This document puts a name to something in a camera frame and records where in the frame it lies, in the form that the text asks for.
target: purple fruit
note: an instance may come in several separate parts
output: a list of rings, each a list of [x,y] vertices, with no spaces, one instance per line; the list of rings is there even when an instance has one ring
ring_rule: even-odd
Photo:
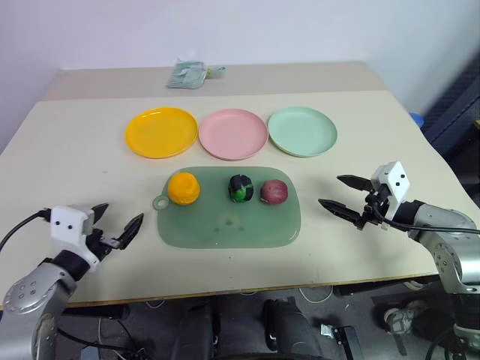
[[[283,203],[288,197],[288,187],[281,180],[268,180],[260,191],[260,201],[269,205]]]

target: white tabletop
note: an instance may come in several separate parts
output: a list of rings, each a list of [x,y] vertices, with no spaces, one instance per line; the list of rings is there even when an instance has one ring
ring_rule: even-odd
[[[186,296],[233,290],[345,284],[435,274],[431,255],[403,232],[367,224],[358,231],[327,212],[318,198],[361,211],[366,193],[336,179],[370,177],[389,161],[401,161],[412,183],[409,200],[457,209],[480,224],[480,211],[446,162],[431,148],[408,113],[385,89],[230,96],[122,97],[49,100],[36,104],[0,155],[0,229],[6,233],[46,206],[107,202],[97,226],[118,235],[126,222],[145,213],[127,250],[112,252],[95,273],[79,282],[73,302]],[[195,142],[163,160],[135,155],[124,131],[137,114],[155,107],[180,107],[199,123],[224,108],[253,111],[264,120],[286,106],[313,107],[336,124],[336,145],[317,157],[284,154],[270,142],[254,157],[218,160]],[[293,181],[301,208],[298,238],[269,249],[194,250],[171,247],[158,234],[152,200],[169,175],[192,166],[265,166]],[[0,254],[0,293],[55,255],[48,224],[22,228]]]

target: toy fruit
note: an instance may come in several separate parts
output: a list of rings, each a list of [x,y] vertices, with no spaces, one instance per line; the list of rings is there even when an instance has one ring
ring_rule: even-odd
[[[179,172],[168,183],[168,196],[175,204],[190,205],[200,195],[200,184],[189,172]]]
[[[269,205],[278,205],[287,200],[288,187],[281,180],[268,180],[260,191],[260,201]]]
[[[228,192],[234,203],[244,203],[254,195],[254,185],[248,176],[235,175],[230,178]]]

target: yellow plate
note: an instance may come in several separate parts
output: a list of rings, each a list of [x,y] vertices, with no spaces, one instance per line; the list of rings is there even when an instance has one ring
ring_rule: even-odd
[[[146,158],[160,159],[180,154],[197,139],[195,118],[182,109],[161,107],[138,115],[127,126],[125,141]]]

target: pink plate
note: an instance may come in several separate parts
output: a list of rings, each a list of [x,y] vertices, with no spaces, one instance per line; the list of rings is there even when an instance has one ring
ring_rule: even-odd
[[[269,140],[269,130],[250,111],[225,109],[202,122],[199,139],[205,150],[217,158],[242,160],[260,151]]]

